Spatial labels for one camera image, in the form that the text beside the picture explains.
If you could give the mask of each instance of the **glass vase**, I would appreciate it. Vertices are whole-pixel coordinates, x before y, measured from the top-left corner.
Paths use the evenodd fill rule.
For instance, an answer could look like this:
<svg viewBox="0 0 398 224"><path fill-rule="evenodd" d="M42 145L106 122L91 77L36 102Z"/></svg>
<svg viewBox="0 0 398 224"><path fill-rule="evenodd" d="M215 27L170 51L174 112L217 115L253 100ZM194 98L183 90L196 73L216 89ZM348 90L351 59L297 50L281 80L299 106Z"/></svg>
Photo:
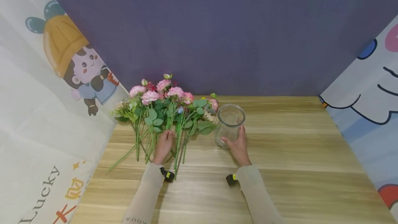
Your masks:
<svg viewBox="0 0 398 224"><path fill-rule="evenodd" d="M228 146L222 137L228 138L231 142L235 142L238 138L239 127L245 121L245 112L243 109L235 104L225 104L218 110L217 113L219 122L214 130L214 139L216 144L223 149L228 149Z"/></svg>

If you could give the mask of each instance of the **cartoon girl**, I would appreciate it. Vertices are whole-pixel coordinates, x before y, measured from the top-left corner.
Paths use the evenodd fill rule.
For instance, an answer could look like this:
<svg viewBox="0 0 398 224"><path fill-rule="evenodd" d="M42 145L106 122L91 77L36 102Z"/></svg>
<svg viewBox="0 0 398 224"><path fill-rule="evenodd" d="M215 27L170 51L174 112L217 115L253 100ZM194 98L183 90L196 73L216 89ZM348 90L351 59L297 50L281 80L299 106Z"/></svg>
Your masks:
<svg viewBox="0 0 398 224"><path fill-rule="evenodd" d="M72 20L56 1L44 7L45 20L26 19L26 27L43 34L44 52L58 77L71 87L75 100L83 98L89 116L95 116L95 99L105 104L115 93L119 81L108 69Z"/></svg>

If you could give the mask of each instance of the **purple wall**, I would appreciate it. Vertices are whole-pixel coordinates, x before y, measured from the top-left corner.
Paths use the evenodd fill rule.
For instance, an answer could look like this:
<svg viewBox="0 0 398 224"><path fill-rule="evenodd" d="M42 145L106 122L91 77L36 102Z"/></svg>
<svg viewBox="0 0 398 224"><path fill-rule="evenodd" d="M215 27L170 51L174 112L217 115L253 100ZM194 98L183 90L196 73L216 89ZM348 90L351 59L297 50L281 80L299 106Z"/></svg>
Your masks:
<svg viewBox="0 0 398 224"><path fill-rule="evenodd" d="M58 0L128 89L173 73L196 94L319 95L398 0Z"/></svg>

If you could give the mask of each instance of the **black device on wrist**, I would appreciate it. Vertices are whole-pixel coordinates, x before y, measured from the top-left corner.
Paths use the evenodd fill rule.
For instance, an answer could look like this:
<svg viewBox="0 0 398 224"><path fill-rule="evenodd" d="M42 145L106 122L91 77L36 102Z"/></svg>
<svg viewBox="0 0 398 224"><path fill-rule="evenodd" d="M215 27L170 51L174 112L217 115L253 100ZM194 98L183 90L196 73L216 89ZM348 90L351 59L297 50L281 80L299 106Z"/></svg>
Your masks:
<svg viewBox="0 0 398 224"><path fill-rule="evenodd" d="M160 168L160 172L162 173L162 175L164 176L164 179L167 182L172 183L174 180L174 173L173 172L169 172L167 170L164 169L164 167Z"/></svg>

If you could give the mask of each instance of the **beige sleeve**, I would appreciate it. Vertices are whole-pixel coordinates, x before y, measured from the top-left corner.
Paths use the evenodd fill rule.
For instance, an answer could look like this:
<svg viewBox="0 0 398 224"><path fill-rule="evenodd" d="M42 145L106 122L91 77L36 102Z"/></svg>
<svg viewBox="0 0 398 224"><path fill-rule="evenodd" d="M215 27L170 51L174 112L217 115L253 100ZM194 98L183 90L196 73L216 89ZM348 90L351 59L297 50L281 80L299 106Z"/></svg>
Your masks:
<svg viewBox="0 0 398 224"><path fill-rule="evenodd" d="M236 172L236 180L246 197L253 224L284 224L272 203L257 166L243 166Z"/></svg>
<svg viewBox="0 0 398 224"><path fill-rule="evenodd" d="M156 201L162 188L164 177L160 172L162 166L148 164L141 183L123 217L123 224L150 224Z"/></svg>

